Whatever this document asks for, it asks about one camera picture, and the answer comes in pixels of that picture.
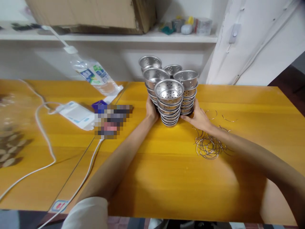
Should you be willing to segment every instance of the yellow tabletop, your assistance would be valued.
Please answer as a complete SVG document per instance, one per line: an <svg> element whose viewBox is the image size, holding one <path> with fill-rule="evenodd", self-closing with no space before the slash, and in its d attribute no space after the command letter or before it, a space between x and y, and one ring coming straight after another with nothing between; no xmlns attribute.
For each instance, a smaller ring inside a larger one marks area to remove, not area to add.
<svg viewBox="0 0 305 229"><path fill-rule="evenodd" d="M104 98L84 81L29 80L28 82L44 96L46 101L59 103L75 101L90 106ZM18 164L0 168L1 195L15 181L50 164L53 159L34 119L36 108L42 104L40 98L24 83L17 80L0 80L0 94L14 95L15 102L20 105L20 110L0 114L1 121L12 114L14 124L17 124L14 130L24 134L24 139L32 140L16 156L20 159ZM84 131L59 114L48 115L45 108L41 109L39 117L51 141L57 162L18 183L0 202L1 209L48 211L93 139L94 131Z"/></svg>
<svg viewBox="0 0 305 229"><path fill-rule="evenodd" d="M215 125L260 144L305 175L305 119L277 87L199 85L197 90L200 106L210 110L210 118L217 110ZM116 140L102 142L91 176L144 118L146 98L144 83L128 84L117 104L133 105L133 116ZM238 120L229 122L222 115ZM234 154L211 161L198 156L196 136L181 119L174 128L159 119L110 201L109 215L296 225L274 183ZM96 144L97 140L57 199L69 200L74 194Z"/></svg>

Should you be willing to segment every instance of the plastic water bottle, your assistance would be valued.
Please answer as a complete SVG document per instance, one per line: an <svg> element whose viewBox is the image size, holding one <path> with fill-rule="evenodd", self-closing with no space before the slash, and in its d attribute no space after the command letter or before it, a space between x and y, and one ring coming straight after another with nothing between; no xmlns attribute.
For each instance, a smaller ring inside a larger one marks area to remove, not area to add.
<svg viewBox="0 0 305 229"><path fill-rule="evenodd" d="M118 93L118 85L111 79L100 63L92 58L79 55L74 46L64 47L64 49L71 55L70 63L72 68L100 93L105 96L112 96Z"/></svg>

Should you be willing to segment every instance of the human arm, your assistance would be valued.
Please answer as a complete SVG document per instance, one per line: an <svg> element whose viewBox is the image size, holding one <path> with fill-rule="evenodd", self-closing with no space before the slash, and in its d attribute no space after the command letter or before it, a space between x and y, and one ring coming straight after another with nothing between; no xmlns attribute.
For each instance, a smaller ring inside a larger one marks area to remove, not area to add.
<svg viewBox="0 0 305 229"><path fill-rule="evenodd" d="M109 201L157 119L158 115L155 107L148 98L146 101L146 117L99 167L77 202L88 197L103 197Z"/></svg>
<svg viewBox="0 0 305 229"><path fill-rule="evenodd" d="M194 117L181 116L196 128L207 132L250 163L256 165L265 176L273 181L287 200L299 228L305 228L305 177L267 149L217 128L205 112L194 102Z"/></svg>

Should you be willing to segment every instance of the left hand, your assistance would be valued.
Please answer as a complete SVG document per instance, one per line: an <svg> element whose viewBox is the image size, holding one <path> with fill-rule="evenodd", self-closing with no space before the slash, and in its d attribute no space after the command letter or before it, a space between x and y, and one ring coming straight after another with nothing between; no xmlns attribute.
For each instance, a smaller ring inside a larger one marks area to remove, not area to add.
<svg viewBox="0 0 305 229"><path fill-rule="evenodd" d="M149 96L146 100L146 117L151 119L153 123L155 123L159 118L159 114L157 113L155 106Z"/></svg>

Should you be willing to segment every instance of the right hand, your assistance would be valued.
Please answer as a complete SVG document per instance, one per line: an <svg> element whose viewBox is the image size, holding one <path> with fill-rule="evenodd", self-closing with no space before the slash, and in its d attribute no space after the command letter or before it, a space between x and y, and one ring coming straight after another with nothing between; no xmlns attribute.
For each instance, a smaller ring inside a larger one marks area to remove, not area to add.
<svg viewBox="0 0 305 229"><path fill-rule="evenodd" d="M196 98L194 101L194 117L190 118L186 115L182 115L181 118L192 124L197 129L203 130L205 132L210 132L210 130L215 127L210 122L205 112L199 107L199 102Z"/></svg>

